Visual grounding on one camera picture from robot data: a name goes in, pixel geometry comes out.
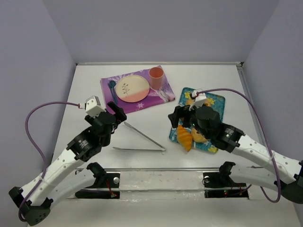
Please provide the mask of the metal tongs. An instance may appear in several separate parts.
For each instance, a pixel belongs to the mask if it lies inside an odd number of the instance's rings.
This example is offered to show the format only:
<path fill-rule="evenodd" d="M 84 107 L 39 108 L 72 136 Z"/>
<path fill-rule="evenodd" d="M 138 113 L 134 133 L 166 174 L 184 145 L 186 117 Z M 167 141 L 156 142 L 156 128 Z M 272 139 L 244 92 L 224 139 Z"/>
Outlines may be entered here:
<path fill-rule="evenodd" d="M 128 152 L 158 152 L 163 153 L 166 148 L 157 141 L 144 134 L 128 122 L 124 122 L 124 132 L 122 141 L 116 143 L 112 148 L 119 151 Z"/>

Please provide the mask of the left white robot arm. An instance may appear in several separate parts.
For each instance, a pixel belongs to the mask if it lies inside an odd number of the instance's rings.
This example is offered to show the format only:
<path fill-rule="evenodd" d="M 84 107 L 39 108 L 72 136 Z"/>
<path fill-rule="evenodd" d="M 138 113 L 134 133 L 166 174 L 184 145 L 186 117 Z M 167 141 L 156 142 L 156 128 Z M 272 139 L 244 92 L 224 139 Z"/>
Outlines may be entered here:
<path fill-rule="evenodd" d="M 9 191 L 9 196 L 18 207 L 18 217 L 22 222 L 30 226 L 39 224 L 50 214 L 56 203 L 85 187 L 94 184 L 97 187 L 104 185 L 110 188 L 107 172 L 97 162 L 88 164 L 86 169 L 77 174 L 76 180 L 62 183 L 76 168 L 108 146 L 118 125 L 127 119 L 123 108 L 112 101 L 107 105 L 112 109 L 112 113 L 101 107 L 96 96 L 85 103 L 75 104 L 79 109 L 85 110 L 85 120 L 90 126 L 69 142 L 53 163 L 44 163 L 42 173 L 34 180 Z"/>

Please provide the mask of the orange croissant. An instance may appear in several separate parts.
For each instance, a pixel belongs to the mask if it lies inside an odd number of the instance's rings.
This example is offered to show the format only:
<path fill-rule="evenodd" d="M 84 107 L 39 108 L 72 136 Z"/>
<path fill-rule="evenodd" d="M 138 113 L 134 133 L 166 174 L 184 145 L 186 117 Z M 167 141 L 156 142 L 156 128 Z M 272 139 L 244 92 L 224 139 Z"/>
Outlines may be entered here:
<path fill-rule="evenodd" d="M 182 125 L 177 127 L 177 141 L 185 151 L 189 152 L 191 150 L 193 137 Z"/>

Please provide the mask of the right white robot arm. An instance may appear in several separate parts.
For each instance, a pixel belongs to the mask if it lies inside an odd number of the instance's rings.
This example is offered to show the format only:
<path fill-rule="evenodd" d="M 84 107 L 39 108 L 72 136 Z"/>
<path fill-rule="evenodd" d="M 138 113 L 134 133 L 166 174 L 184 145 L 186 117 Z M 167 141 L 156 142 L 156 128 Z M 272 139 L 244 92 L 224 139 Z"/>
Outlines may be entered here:
<path fill-rule="evenodd" d="M 182 120 L 184 127 L 192 127 L 218 149 L 243 157 L 255 167 L 224 162 L 217 173 L 207 177 L 209 188 L 223 188 L 246 183 L 278 192 L 287 200 L 303 202 L 303 163 L 287 158 L 253 140 L 240 129 L 221 122 L 220 115 L 211 107 L 190 109 L 177 106 L 168 115 L 173 128 Z"/>

